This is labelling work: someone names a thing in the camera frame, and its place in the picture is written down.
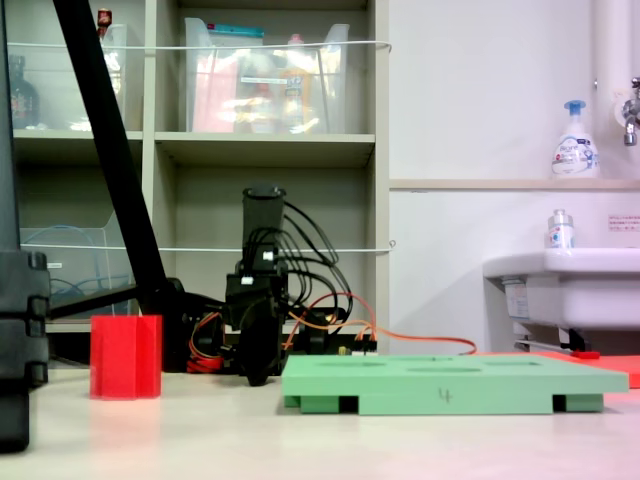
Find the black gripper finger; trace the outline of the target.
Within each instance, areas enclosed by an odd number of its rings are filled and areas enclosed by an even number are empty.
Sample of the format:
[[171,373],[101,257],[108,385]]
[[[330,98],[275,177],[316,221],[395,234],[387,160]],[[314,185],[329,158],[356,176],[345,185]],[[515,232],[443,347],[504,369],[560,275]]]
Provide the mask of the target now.
[[250,386],[263,386],[280,376],[285,365],[282,324],[277,319],[259,320],[241,330],[238,361]]

